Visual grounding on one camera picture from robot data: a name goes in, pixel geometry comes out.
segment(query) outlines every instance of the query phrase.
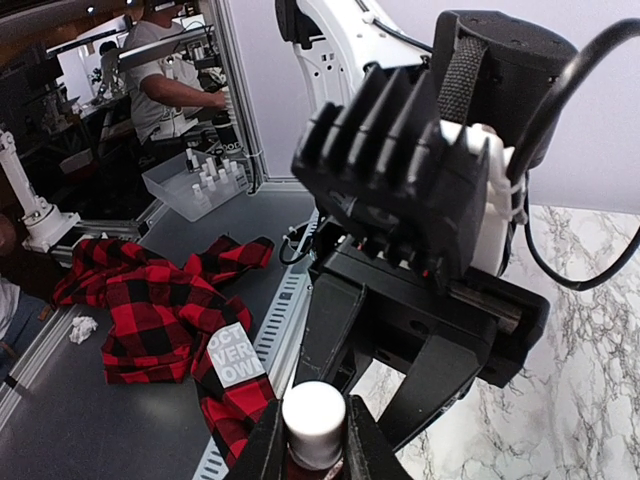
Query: plastic tray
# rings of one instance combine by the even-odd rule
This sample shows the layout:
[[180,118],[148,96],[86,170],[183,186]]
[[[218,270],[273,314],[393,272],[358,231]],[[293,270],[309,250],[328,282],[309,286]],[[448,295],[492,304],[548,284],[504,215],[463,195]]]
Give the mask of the plastic tray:
[[[205,164],[210,157],[193,150],[198,162]],[[190,222],[196,222],[223,203],[249,188],[244,167],[238,165],[235,172],[227,171],[228,181],[222,181],[220,175],[214,177],[215,190],[211,191],[206,183],[201,183],[200,172],[190,173],[187,169],[187,153],[173,157],[171,160],[142,174],[147,190],[158,200],[168,205]],[[200,185],[204,194],[198,198],[193,185]]]

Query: red plaid shirt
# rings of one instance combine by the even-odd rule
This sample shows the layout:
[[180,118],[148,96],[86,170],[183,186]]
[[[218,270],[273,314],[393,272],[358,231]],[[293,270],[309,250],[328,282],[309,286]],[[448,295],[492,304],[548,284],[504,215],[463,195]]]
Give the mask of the red plaid shirt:
[[133,243],[86,240],[54,303],[111,311],[113,327],[102,347],[109,384],[179,383],[191,369],[207,425],[231,467],[274,393],[266,375],[222,387],[207,354],[209,339],[236,322],[248,331],[252,317],[242,300],[227,300],[216,288],[266,267],[272,252],[265,238],[240,246],[222,237],[179,269]]

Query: hand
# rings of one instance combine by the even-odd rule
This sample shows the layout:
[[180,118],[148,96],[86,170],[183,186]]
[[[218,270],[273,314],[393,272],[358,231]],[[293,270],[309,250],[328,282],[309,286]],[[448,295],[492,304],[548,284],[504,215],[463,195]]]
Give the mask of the hand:
[[207,105],[209,107],[213,107],[216,110],[226,110],[227,109],[227,102],[224,98],[224,93],[219,91],[216,93],[210,93],[209,96],[211,97],[211,104]]
[[9,255],[15,246],[16,229],[7,217],[0,214],[0,257]]

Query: person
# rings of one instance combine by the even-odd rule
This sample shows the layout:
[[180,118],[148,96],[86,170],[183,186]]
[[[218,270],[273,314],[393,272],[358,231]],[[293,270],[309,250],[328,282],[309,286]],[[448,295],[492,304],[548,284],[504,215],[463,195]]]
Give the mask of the person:
[[[11,221],[0,214],[0,257],[14,251],[16,237]],[[49,311],[46,302],[0,275],[0,385],[42,329]]]
[[118,75],[118,55],[122,50],[116,42],[110,40],[100,45],[100,69],[102,70],[102,85],[100,95],[111,92],[113,97],[123,95],[122,80]]
[[[158,5],[157,0],[147,0],[142,19],[127,36],[125,51],[184,31],[173,22],[182,10],[180,2],[166,5],[169,6]],[[202,109],[225,109],[224,94],[205,92],[198,80],[198,71],[191,64],[179,55],[173,55],[171,67],[173,78],[166,76],[169,66],[165,58],[135,67],[125,75],[131,94],[131,119],[138,139],[145,151],[156,157],[162,153],[153,147],[151,135],[167,108],[182,109],[188,118],[196,116]]]

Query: marble surface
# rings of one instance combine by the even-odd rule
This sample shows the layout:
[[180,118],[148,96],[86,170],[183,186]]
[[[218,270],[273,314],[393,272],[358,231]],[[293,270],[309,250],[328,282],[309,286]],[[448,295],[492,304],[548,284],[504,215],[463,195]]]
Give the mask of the marble surface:
[[[602,272],[639,218],[535,208],[543,257],[574,279]],[[415,479],[640,478],[640,254],[612,281],[575,293],[535,265],[521,231],[504,277],[544,295],[552,313],[526,369],[501,390],[469,395],[399,453]],[[377,417],[402,375],[375,364],[353,393]]]

